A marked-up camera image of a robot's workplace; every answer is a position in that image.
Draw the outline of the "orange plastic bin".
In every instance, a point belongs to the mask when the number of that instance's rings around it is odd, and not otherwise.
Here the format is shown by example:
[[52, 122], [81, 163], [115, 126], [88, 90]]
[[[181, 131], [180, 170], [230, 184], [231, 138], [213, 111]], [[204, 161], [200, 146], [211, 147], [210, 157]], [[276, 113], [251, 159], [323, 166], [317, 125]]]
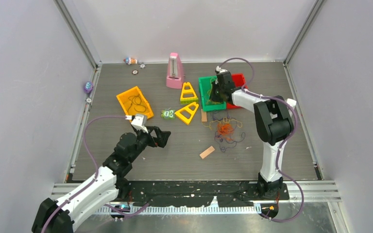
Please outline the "orange plastic bin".
[[149, 101], [138, 86], [134, 86], [118, 95], [116, 98], [121, 105], [125, 115], [146, 115], [148, 119], [154, 117]]

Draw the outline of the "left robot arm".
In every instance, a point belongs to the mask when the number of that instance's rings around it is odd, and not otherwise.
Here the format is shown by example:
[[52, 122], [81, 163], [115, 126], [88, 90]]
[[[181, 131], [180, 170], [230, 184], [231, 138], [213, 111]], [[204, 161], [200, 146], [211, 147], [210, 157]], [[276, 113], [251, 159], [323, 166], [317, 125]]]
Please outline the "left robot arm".
[[98, 170], [77, 188], [53, 200], [41, 202], [32, 225], [33, 233], [74, 233], [80, 225], [105, 204], [129, 197], [130, 182], [125, 176], [135, 159], [147, 148], [164, 148], [171, 136], [157, 126], [146, 131], [124, 133], [113, 152]]

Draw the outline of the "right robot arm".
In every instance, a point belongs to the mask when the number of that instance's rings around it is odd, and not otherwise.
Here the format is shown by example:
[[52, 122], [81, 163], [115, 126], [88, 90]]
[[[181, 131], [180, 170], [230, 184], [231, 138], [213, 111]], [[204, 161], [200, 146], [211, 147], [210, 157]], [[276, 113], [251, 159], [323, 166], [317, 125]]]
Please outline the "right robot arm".
[[211, 85], [211, 101], [227, 102], [254, 114], [257, 134], [264, 143], [256, 193], [264, 199], [271, 199], [283, 186], [282, 154], [295, 128], [292, 115], [296, 101], [284, 100], [281, 96], [263, 96], [237, 86], [232, 74], [225, 69], [217, 72]]

